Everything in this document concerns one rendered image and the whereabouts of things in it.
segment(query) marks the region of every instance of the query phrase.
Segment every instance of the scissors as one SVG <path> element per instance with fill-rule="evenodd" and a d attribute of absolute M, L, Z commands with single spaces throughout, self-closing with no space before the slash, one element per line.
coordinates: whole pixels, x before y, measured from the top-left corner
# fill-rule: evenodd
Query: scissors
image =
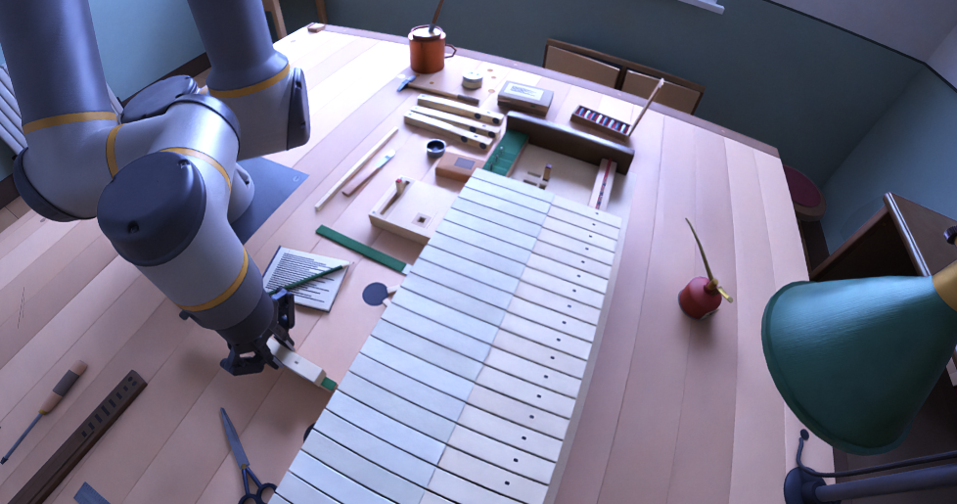
<path fill-rule="evenodd" d="M 243 449 L 243 444 L 239 442 L 239 435 L 236 434 L 236 428 L 233 427 L 233 423 L 229 420 L 226 409 L 220 408 L 219 413 L 222 414 L 223 417 L 223 428 L 226 430 L 226 438 L 229 439 L 229 447 L 233 449 L 233 457 L 236 458 L 236 463 L 240 466 L 240 472 L 243 473 L 243 489 L 246 490 L 246 496 L 240 499 L 239 504 L 243 504 L 249 500 L 254 504 L 266 504 L 262 500 L 262 491 L 266 490 L 266 488 L 275 491 L 276 484 L 259 482 L 259 478 L 252 473 L 250 459 L 246 457 L 246 450 Z M 250 491 L 250 478 L 252 478 L 252 481 L 255 481 L 256 493 Z"/>

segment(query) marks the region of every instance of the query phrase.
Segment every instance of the piano keyboard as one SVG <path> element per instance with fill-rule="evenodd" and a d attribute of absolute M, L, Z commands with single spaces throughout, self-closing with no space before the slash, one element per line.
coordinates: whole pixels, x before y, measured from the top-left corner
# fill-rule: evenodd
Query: piano keyboard
<path fill-rule="evenodd" d="M 554 500 L 620 228 L 477 170 L 270 502 Z"/>

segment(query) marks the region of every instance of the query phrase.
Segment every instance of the robotic arm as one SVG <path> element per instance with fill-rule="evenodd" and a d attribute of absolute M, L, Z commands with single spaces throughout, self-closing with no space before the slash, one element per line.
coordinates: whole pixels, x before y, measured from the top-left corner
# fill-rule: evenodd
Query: robotic arm
<path fill-rule="evenodd" d="M 301 69 L 272 47 L 259 0 L 187 0 L 212 63 L 210 95 L 166 94 L 117 121 L 88 0 L 0 0 L 0 46 L 27 148 L 14 182 L 56 221 L 97 217 L 116 251 L 184 314 L 226 340 L 234 375 L 278 367 L 292 348 L 293 297 L 268 295 L 229 226 L 251 201 L 237 160 L 309 138 Z"/>

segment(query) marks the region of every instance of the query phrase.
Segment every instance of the desk lamp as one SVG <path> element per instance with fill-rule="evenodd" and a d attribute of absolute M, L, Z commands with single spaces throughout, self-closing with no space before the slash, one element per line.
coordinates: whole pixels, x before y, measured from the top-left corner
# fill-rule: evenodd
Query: desk lamp
<path fill-rule="evenodd" d="M 957 344 L 957 262 L 931 278 L 789 284 L 767 303 L 761 339 L 775 386 L 811 431 L 849 453 L 887 452 L 907 437 Z M 785 480 L 787 504 L 957 485 L 957 465 L 826 485 L 825 477 L 940 461 L 957 452 L 817 473 L 800 463 L 808 437 L 801 432 L 798 467 Z"/>

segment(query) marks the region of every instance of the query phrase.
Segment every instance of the screwdriver handle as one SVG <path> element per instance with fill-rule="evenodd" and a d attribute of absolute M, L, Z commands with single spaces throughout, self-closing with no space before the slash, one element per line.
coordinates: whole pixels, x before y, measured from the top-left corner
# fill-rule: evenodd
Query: screwdriver handle
<path fill-rule="evenodd" d="M 50 392 L 50 395 L 47 396 L 46 401 L 40 405 L 40 414 L 49 414 L 54 407 L 60 403 L 60 400 L 67 395 L 69 389 L 73 387 L 73 383 L 79 379 L 80 375 L 83 375 L 83 372 L 86 371 L 86 363 L 82 360 L 77 360 L 73 362 L 73 365 L 69 367 L 67 372 L 63 375 L 63 378 L 53 387 L 53 391 Z"/>

